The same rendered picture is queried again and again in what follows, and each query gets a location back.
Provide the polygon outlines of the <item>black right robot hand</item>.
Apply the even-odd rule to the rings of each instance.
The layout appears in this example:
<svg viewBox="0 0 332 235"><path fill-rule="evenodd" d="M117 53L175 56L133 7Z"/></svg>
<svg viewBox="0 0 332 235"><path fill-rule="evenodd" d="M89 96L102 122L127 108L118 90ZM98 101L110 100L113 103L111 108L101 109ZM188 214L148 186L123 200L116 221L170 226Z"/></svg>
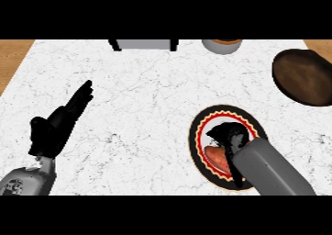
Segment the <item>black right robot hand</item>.
<svg viewBox="0 0 332 235"><path fill-rule="evenodd" d="M248 128L239 122L225 122L216 126L207 135L217 141L219 145L225 148L225 156L238 188L242 188L242 174L238 170L233 158L236 153L250 141Z"/></svg>

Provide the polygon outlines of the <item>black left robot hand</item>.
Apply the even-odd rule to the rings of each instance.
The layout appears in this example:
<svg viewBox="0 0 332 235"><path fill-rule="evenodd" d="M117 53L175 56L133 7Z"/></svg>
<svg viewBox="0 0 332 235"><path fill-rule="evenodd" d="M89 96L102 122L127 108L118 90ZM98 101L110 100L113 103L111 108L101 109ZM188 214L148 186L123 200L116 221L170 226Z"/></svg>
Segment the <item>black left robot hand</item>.
<svg viewBox="0 0 332 235"><path fill-rule="evenodd" d="M92 80L89 80L77 89L68 104L54 111L49 118L34 117L31 119L30 155L55 159L61 154L76 122L93 99L92 91Z"/></svg>

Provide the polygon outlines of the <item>black red patterned plate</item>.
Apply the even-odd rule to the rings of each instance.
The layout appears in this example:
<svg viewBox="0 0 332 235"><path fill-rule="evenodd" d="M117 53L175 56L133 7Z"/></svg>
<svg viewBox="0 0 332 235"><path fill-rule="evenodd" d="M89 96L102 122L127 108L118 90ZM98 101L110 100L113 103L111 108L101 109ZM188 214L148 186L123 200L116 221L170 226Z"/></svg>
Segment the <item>black red patterned plate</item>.
<svg viewBox="0 0 332 235"><path fill-rule="evenodd" d="M250 140L256 138L269 139L264 128L262 127L254 116L239 107L231 105L210 106L201 111L191 124L191 156L195 166L205 178L222 187L222 189L233 192L242 192L254 188L253 184L242 179L242 188L236 187L233 176L220 168L217 168L205 155L205 147L219 147L216 140L208 136L208 132L214 127L228 122L238 122L248 129Z"/></svg>

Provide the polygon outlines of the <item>orange sweet potato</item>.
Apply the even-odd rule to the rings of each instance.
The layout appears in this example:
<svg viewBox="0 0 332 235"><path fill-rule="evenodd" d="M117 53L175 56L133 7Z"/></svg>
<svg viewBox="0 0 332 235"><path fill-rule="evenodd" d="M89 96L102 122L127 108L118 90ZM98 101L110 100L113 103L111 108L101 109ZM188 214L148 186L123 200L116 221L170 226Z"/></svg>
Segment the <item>orange sweet potato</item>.
<svg viewBox="0 0 332 235"><path fill-rule="evenodd" d="M231 167L225 155L225 148L207 146L205 157L208 160L208 169L219 175L232 176Z"/></svg>

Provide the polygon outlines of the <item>dark brown pan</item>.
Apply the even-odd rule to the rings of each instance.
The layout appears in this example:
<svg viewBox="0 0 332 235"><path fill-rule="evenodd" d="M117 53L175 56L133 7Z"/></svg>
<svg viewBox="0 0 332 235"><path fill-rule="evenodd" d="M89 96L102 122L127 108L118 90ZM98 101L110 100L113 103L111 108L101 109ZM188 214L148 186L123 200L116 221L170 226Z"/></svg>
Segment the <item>dark brown pan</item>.
<svg viewBox="0 0 332 235"><path fill-rule="evenodd" d="M276 54L273 79L294 101L332 106L332 63L315 50L288 49Z"/></svg>

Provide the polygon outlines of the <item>grey cylindrical container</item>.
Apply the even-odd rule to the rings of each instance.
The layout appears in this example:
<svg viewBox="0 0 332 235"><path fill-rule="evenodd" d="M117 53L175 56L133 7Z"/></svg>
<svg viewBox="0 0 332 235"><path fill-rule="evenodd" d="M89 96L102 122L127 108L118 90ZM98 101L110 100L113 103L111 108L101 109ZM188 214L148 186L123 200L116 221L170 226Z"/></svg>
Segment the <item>grey cylindrical container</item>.
<svg viewBox="0 0 332 235"><path fill-rule="evenodd" d="M204 39L205 48L222 55L232 54L241 47L241 39Z"/></svg>

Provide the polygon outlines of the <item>grey black appliance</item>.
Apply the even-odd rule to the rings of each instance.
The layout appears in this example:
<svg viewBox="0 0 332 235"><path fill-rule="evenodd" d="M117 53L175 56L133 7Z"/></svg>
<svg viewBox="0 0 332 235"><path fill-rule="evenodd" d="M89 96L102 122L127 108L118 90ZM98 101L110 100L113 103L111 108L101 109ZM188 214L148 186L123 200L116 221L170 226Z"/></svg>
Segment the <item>grey black appliance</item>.
<svg viewBox="0 0 332 235"><path fill-rule="evenodd" d="M111 39L108 41L116 51L123 50L170 50L177 51L177 39Z"/></svg>

